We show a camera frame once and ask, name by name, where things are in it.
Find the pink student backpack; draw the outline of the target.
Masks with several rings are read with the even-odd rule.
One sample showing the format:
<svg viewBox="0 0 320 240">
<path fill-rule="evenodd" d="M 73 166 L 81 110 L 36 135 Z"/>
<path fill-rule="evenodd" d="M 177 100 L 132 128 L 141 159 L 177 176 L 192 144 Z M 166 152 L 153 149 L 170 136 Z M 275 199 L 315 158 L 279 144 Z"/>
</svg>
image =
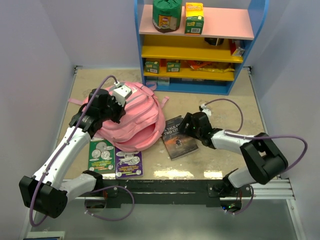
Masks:
<svg viewBox="0 0 320 240">
<path fill-rule="evenodd" d="M 106 120 L 95 133 L 123 152 L 143 151 L 162 136 L 166 120 L 162 108 L 169 99 L 160 103 L 153 90 L 139 82 L 122 82 L 132 94 L 126 100 L 125 115 L 120 123 Z"/>
</svg>

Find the Tale of Two Cities book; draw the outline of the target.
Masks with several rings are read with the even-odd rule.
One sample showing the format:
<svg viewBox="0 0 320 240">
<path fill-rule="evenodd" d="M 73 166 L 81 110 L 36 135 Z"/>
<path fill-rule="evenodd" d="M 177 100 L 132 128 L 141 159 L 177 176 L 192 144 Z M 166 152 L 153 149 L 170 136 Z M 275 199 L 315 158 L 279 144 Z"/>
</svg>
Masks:
<svg viewBox="0 0 320 240">
<path fill-rule="evenodd" d="M 179 115 L 165 122 L 162 140 L 172 161 L 199 149 L 194 138 L 179 132 L 178 127 L 183 119 Z"/>
</svg>

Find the green coin book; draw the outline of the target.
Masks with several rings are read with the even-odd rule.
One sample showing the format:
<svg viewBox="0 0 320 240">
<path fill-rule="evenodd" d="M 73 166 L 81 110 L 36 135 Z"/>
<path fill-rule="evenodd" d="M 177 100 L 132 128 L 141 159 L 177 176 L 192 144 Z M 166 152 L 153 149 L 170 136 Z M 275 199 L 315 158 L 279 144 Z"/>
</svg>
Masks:
<svg viewBox="0 0 320 240">
<path fill-rule="evenodd" d="M 115 173 L 115 147 L 109 141 L 98 137 L 90 141 L 88 169 L 101 175 Z"/>
</svg>

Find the purple coin book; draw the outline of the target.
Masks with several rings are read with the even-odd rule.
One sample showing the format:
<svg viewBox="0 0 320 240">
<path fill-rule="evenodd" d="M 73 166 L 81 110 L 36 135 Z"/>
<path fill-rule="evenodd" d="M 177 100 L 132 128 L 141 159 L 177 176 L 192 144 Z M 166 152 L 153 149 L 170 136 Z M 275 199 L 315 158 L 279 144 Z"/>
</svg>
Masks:
<svg viewBox="0 0 320 240">
<path fill-rule="evenodd" d="M 143 175 L 142 153 L 139 151 L 125 152 L 115 148 L 115 177 L 124 179 Z"/>
</svg>

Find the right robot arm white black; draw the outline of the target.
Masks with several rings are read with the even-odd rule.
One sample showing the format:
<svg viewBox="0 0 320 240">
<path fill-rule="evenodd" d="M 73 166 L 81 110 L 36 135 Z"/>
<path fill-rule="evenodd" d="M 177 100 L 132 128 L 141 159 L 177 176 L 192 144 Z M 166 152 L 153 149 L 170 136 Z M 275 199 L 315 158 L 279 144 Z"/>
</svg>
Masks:
<svg viewBox="0 0 320 240">
<path fill-rule="evenodd" d="M 242 155 L 246 166 L 231 171 L 212 187 L 220 197 L 233 197 L 241 187 L 249 184 L 265 185 L 289 166 L 285 156 L 266 133 L 230 136 L 224 129 L 213 128 L 204 112 L 188 112 L 178 131 L 211 149 Z"/>
</svg>

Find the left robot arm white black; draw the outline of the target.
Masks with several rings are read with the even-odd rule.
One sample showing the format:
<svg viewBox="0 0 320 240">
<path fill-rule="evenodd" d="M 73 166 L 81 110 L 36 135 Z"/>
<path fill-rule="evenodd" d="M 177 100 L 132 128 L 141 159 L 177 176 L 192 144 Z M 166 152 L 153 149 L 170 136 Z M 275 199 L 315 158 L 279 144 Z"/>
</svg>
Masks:
<svg viewBox="0 0 320 240">
<path fill-rule="evenodd" d="M 62 141 L 49 159 L 33 176 L 23 176 L 20 180 L 22 200 L 30 212 L 37 211 L 55 219 L 75 198 L 85 193 L 99 196 L 103 192 L 102 175 L 91 170 L 85 170 L 67 182 L 63 180 L 77 155 L 102 128 L 103 122 L 120 123 L 131 94 L 132 90 L 125 85 L 111 92 L 105 89 L 91 91 L 88 102 L 72 117 Z"/>
</svg>

